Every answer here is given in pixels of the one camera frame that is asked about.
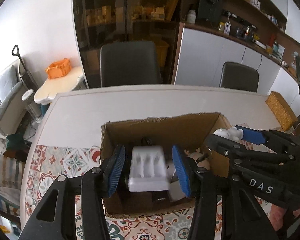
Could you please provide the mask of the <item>person's hand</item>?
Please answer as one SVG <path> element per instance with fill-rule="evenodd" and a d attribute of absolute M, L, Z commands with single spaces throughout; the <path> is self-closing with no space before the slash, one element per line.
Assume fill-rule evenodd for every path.
<path fill-rule="evenodd" d="M 284 219 L 286 212 L 287 209 L 274 204 L 271 205 L 269 220 L 275 231 L 280 230 L 285 223 L 288 226 L 291 226 L 296 222 L 297 217 L 300 215 L 300 209 L 298 209 L 292 212 L 293 215 L 291 219 Z"/>

